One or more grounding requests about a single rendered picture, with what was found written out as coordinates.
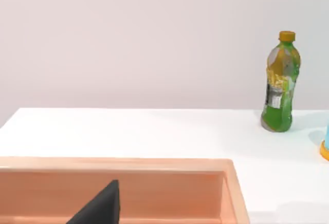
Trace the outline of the shallow salmon-coloured box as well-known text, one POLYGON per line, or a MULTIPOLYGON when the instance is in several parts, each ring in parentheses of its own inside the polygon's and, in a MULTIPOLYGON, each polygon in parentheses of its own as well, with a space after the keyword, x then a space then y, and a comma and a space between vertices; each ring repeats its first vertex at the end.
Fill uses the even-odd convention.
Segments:
POLYGON ((229 159, 0 157, 0 224, 65 224, 118 180, 119 224, 250 224, 229 159))

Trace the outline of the green bottle with orange cap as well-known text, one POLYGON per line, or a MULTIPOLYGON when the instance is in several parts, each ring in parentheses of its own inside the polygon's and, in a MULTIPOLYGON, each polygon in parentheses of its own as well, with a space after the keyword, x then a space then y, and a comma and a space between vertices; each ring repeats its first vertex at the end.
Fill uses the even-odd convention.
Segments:
POLYGON ((267 58, 261 125, 271 132, 286 132, 293 121, 293 96, 301 66, 300 54, 294 47, 295 38, 292 31, 280 31, 279 44, 267 58))

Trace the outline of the light blue and orange bottle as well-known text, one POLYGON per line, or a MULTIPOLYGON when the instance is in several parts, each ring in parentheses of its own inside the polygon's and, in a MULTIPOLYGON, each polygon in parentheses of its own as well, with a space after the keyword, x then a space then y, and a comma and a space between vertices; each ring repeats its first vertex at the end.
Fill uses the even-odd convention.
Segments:
POLYGON ((320 145, 320 155, 329 161, 329 124, 326 126, 326 134, 320 145))

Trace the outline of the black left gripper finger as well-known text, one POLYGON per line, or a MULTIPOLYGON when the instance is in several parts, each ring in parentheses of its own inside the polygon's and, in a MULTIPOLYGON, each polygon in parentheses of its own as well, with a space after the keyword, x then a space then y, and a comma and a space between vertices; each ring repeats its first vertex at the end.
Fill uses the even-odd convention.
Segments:
POLYGON ((66 224, 119 224, 119 181, 112 180, 66 224))

